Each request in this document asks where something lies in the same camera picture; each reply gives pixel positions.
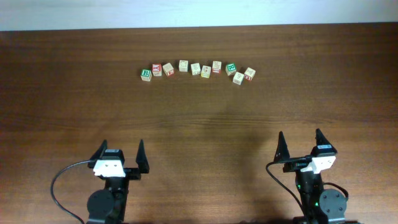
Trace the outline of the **wooden block yellow side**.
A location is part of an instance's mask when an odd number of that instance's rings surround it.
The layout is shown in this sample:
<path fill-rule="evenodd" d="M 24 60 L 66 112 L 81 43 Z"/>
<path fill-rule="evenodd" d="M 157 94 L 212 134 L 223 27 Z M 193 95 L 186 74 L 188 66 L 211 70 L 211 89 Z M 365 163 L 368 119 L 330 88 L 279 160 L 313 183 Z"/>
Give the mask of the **wooden block yellow side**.
<path fill-rule="evenodd" d="M 211 74 L 211 67 L 203 65 L 201 68 L 201 73 L 200 73 L 201 77 L 209 78 L 210 74 Z"/>

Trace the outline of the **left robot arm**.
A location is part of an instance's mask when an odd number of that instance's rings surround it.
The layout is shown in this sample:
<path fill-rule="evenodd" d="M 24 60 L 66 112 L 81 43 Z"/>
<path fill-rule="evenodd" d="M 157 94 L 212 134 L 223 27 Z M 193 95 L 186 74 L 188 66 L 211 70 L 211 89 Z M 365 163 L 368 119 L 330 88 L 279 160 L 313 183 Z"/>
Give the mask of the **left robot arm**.
<path fill-rule="evenodd" d="M 88 167 L 105 181 L 105 185 L 92 193 L 87 201 L 88 223 L 118 224 L 124 221 L 129 183 L 140 180 L 141 175 L 150 171 L 143 140 L 137 150 L 137 167 L 125 168 L 124 163 L 123 151 L 109 149 L 106 140 L 91 156 Z"/>

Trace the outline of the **wooden block letter H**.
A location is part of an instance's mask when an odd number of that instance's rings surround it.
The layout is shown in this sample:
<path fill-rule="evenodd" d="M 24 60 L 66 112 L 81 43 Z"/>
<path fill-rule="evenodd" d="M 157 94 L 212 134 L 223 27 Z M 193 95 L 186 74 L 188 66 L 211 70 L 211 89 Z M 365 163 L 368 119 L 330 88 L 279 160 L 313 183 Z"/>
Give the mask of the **wooden block letter H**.
<path fill-rule="evenodd" d="M 240 72 L 236 72 L 233 77 L 233 83 L 237 85 L 241 85 L 244 80 L 244 74 Z"/>

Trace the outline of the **wooden block red letter D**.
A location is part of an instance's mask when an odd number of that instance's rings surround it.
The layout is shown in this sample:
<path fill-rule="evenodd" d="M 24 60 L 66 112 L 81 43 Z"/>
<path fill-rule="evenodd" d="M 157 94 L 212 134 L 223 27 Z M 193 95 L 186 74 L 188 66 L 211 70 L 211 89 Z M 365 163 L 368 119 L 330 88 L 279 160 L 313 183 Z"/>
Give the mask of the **wooden block red letter D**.
<path fill-rule="evenodd" d="M 250 67 L 248 67 L 246 69 L 246 71 L 244 72 L 244 79 L 248 80 L 248 81 L 252 81 L 252 79 L 254 78 L 256 74 L 256 71 Z"/>

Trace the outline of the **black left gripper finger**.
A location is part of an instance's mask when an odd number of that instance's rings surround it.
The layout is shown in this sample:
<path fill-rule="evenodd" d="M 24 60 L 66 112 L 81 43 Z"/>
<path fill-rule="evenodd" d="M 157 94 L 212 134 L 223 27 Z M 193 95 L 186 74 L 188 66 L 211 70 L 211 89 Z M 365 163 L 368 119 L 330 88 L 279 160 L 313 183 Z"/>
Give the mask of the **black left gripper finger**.
<path fill-rule="evenodd" d="M 90 157 L 90 161 L 88 163 L 88 168 L 93 169 L 96 161 L 98 159 L 101 159 L 105 150 L 107 150 L 108 148 L 108 142 L 106 139 L 103 140 L 103 142 L 101 143 L 100 147 L 97 149 L 97 151 Z"/>
<path fill-rule="evenodd" d="M 141 139 L 139 143 L 139 148 L 136 155 L 136 164 L 138 165 L 139 172 L 141 174 L 148 174 L 150 171 L 149 162 L 147 160 L 144 141 Z"/>

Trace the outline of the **wooden block number five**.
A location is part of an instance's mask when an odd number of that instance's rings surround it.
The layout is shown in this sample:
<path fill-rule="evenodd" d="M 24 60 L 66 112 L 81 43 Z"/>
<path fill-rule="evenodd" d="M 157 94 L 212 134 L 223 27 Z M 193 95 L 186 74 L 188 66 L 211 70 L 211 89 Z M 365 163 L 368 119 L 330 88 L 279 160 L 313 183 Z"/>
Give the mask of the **wooden block number five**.
<path fill-rule="evenodd" d="M 201 74 L 201 66 L 199 63 L 192 63 L 191 64 L 191 72 L 192 75 L 199 75 Z"/>

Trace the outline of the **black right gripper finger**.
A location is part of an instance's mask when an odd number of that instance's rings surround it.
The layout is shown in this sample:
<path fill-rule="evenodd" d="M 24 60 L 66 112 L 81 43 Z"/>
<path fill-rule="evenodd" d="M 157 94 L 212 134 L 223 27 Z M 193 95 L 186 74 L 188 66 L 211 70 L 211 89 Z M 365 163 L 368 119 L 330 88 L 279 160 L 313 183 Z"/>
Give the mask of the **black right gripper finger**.
<path fill-rule="evenodd" d="M 287 143 L 282 131 L 279 132 L 277 149 L 274 155 L 274 162 L 286 162 L 290 159 Z"/>
<path fill-rule="evenodd" d="M 317 146 L 330 145 L 330 142 L 323 135 L 323 133 L 321 132 L 321 130 L 319 128 L 315 130 L 315 139 L 316 139 Z"/>

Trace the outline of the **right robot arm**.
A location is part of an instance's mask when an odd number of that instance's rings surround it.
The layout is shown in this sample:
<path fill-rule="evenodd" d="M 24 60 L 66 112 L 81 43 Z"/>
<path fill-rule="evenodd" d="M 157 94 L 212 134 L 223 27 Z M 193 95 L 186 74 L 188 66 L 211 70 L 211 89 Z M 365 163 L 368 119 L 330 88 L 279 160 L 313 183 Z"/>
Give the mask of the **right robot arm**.
<path fill-rule="evenodd" d="M 344 223 L 348 192 L 322 180 L 321 171 L 330 169 L 338 151 L 320 129 L 315 131 L 316 145 L 311 153 L 290 157 L 283 132 L 279 133 L 274 160 L 269 164 L 282 164 L 283 172 L 295 173 L 295 185 L 300 194 L 294 197 L 303 213 L 293 218 L 294 223 Z"/>

